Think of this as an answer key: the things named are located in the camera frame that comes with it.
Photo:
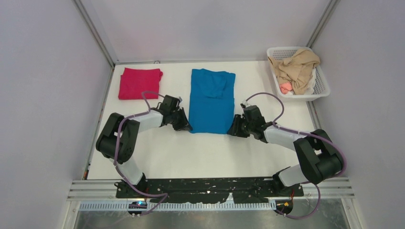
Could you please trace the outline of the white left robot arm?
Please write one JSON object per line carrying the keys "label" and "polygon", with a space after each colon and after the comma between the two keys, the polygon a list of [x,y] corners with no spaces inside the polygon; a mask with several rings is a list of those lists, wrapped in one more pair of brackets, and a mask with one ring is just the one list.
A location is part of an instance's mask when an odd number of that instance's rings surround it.
{"label": "white left robot arm", "polygon": [[97,141],[96,150],[109,159],[119,175],[128,184],[128,191],[134,197],[142,197],[147,190],[144,172],[134,159],[139,133],[171,125],[174,131],[190,131],[181,98],[165,95],[156,107],[139,114],[124,116],[112,113],[105,123]]}

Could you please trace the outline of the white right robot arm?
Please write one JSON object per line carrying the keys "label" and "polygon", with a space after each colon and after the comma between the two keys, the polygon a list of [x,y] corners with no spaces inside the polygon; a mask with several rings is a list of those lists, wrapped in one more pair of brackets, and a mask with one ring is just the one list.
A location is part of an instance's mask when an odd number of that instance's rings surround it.
{"label": "white right robot arm", "polygon": [[287,167],[272,176],[273,191],[286,195],[292,186],[301,183],[319,184],[341,172],[345,162],[341,153],[331,145],[325,131],[310,133],[287,130],[276,122],[266,122],[256,105],[243,106],[243,114],[234,116],[228,135],[276,144],[296,152],[298,165]]}

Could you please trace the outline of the blue t shirt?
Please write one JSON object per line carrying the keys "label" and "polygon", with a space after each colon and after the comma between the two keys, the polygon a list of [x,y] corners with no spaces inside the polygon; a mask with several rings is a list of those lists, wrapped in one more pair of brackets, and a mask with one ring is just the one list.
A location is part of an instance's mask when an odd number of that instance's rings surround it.
{"label": "blue t shirt", "polygon": [[236,74],[192,69],[189,105],[190,131],[227,134],[234,118]]}

